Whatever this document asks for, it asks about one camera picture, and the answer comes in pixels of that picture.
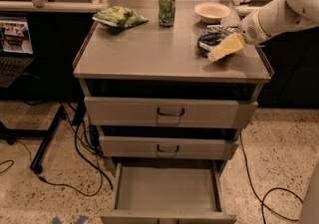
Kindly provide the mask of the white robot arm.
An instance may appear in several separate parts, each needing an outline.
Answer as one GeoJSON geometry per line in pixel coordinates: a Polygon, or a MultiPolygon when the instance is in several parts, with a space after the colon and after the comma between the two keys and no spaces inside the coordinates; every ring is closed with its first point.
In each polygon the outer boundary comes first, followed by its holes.
{"type": "Polygon", "coordinates": [[[272,0],[252,11],[232,33],[208,54],[212,62],[239,51],[245,44],[257,46],[277,35],[319,25],[319,0],[272,0]]]}

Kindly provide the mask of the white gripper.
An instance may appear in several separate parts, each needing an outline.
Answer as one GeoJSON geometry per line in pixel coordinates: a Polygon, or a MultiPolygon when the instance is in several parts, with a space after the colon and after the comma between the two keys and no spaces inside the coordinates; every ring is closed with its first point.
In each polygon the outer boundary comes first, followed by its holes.
{"type": "Polygon", "coordinates": [[[239,27],[239,33],[233,33],[225,37],[207,55],[208,59],[216,62],[244,47],[244,40],[247,44],[259,45],[270,39],[266,28],[270,23],[270,13],[266,10],[255,10],[245,16],[239,27]]]}

